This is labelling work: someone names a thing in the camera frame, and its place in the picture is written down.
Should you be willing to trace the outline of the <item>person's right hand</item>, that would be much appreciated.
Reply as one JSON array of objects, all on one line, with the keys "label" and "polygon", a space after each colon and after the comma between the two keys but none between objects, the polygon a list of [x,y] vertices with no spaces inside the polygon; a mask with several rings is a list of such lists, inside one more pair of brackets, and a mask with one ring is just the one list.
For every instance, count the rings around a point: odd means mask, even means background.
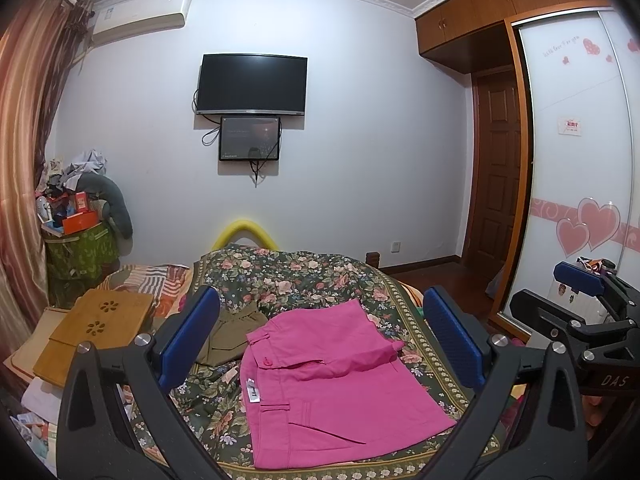
[{"label": "person's right hand", "polygon": [[611,425],[618,419],[618,396],[582,396],[586,436],[590,441],[602,425]]}]

